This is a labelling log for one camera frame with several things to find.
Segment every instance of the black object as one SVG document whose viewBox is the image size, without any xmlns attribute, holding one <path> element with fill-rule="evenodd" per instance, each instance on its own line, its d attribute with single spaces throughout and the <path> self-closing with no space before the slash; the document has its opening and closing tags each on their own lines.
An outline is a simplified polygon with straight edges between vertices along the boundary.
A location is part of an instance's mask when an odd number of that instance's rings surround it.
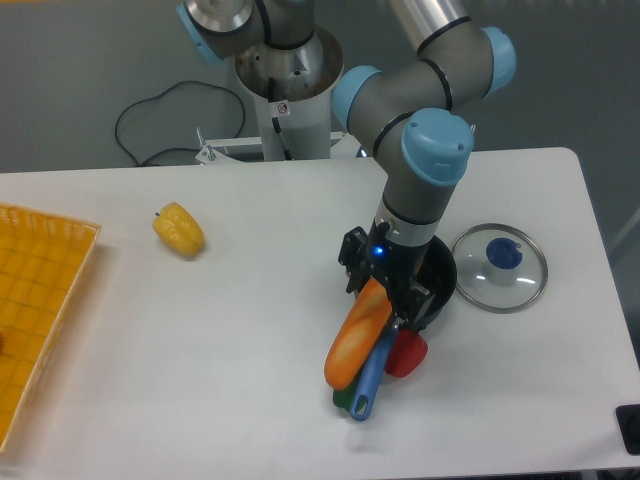
<svg viewBox="0 0 640 480">
<path fill-rule="evenodd" d="M 640 455 L 640 405 L 622 405 L 616 408 L 616 417 L 627 452 Z"/>
<path fill-rule="evenodd" d="M 405 320 L 404 328 L 419 332 L 455 291 L 453 255 L 435 236 L 421 247 L 403 247 L 384 240 L 384 234 L 382 223 L 374 224 L 369 235 L 356 227 L 344 236 L 338 261 L 349 276 L 347 293 L 359 292 L 374 277 L 385 287 L 394 313 Z"/>
<path fill-rule="evenodd" d="M 153 165 L 150 162 L 156 158 L 158 158 L 160 155 L 164 155 L 165 153 L 169 153 L 169 152 L 194 152 L 197 153 L 199 152 L 201 149 L 200 148 L 189 148 L 189 147 L 172 147 L 172 148 L 167 148 L 165 150 L 162 150 L 160 152 L 154 153 L 153 155 L 151 155 L 149 158 L 147 158 L 146 160 L 143 160 L 142 162 L 138 161 L 138 159 L 136 158 L 136 156 L 131 153 L 129 151 L 129 149 L 127 147 L 125 147 L 122 142 L 120 141 L 120 135 L 118 133 L 118 127 L 120 126 L 120 122 L 122 121 L 122 117 L 124 117 L 124 115 L 131 110 L 133 107 L 136 107 L 142 103 L 147 103 L 147 102 L 152 102 L 154 100 L 160 100 L 162 97 L 164 97 L 167 93 L 171 92 L 172 90 L 175 90 L 178 87 L 181 87 L 183 85 L 198 85 L 201 87 L 207 87 L 207 88 L 212 88 L 214 90 L 221 90 L 231 96 L 233 96 L 240 104 L 240 108 L 242 109 L 242 121 L 240 122 L 240 127 L 238 127 L 238 130 L 236 131 L 236 134 L 233 136 L 233 138 L 237 138 L 238 135 L 240 135 L 240 132 L 242 132 L 242 129 L 244 128 L 244 124 L 246 121 L 246 111 L 244 108 L 244 102 L 242 101 L 242 99 L 238 96 L 237 93 L 235 93 L 233 90 L 230 90 L 228 88 L 225 87 L 221 87 L 219 85 L 213 85 L 211 83 L 206 83 L 206 82 L 200 82 L 198 80 L 185 80 L 182 82 L 178 82 L 172 86 L 170 86 L 169 88 L 167 88 L 164 92 L 156 95 L 155 97 L 151 97 L 151 98 L 145 98 L 144 100 L 139 100 L 135 103 L 132 103 L 131 105 L 129 105 L 127 108 L 125 108 L 122 113 L 118 116 L 118 119 L 116 120 L 116 125 L 114 128 L 114 135 L 115 135 L 115 139 L 116 139 L 116 143 L 118 144 L 118 146 L 120 148 L 122 148 L 122 150 L 124 150 L 124 152 L 129 156 L 129 158 L 131 158 L 131 160 L 133 160 L 136 163 L 136 167 L 147 167 L 147 166 L 157 166 L 157 165 Z"/>
</svg>

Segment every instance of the plastic toy food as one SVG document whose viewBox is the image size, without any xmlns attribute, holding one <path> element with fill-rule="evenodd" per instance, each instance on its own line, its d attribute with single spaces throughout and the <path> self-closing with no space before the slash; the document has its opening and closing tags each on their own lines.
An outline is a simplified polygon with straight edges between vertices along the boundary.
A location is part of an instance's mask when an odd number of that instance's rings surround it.
<svg viewBox="0 0 640 480">
<path fill-rule="evenodd" d="M 347 315 L 324 365 L 324 377 L 336 390 L 344 390 L 369 356 L 391 315 L 387 292 L 375 279 L 364 286 Z"/>
<path fill-rule="evenodd" d="M 400 330 L 384 370 L 396 378 L 406 377 L 422 363 L 428 350 L 427 342 L 420 335 L 411 330 Z"/>
<path fill-rule="evenodd" d="M 153 222 L 153 229 L 172 250 L 194 257 L 204 247 L 204 233 L 198 222 L 180 204 L 166 205 Z"/>
</svg>

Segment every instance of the metal cylinder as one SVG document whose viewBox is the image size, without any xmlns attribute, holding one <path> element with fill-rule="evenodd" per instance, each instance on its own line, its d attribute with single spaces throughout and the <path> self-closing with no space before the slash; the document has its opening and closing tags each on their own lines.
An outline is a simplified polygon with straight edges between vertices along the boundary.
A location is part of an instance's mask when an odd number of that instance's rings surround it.
<svg viewBox="0 0 640 480">
<path fill-rule="evenodd" d="M 185 5 L 198 25 L 215 33 L 237 30 L 253 11 L 252 0 L 187 0 Z"/>
<path fill-rule="evenodd" d="M 394 0 L 389 3 L 416 50 L 438 30 L 467 16 L 458 0 Z"/>
</svg>

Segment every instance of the plastic basket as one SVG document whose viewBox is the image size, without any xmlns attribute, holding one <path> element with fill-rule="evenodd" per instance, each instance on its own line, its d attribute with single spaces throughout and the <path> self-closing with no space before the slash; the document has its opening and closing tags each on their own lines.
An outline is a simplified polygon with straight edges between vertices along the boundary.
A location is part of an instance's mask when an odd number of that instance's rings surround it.
<svg viewBox="0 0 640 480">
<path fill-rule="evenodd" d="M 0 203 L 0 453 L 100 226 Z"/>
</svg>

